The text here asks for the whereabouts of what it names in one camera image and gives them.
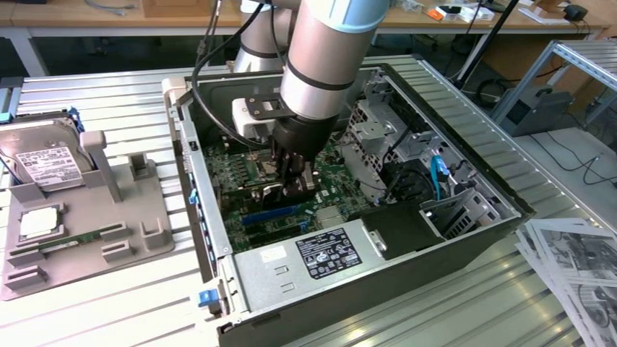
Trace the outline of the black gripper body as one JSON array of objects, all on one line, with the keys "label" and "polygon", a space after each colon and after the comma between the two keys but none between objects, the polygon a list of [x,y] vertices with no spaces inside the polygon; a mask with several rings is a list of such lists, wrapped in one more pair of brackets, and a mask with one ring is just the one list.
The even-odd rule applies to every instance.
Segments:
[{"label": "black gripper body", "polygon": [[339,116],[312,120],[302,116],[280,118],[274,124],[274,154],[300,156],[314,161],[327,146]]}]

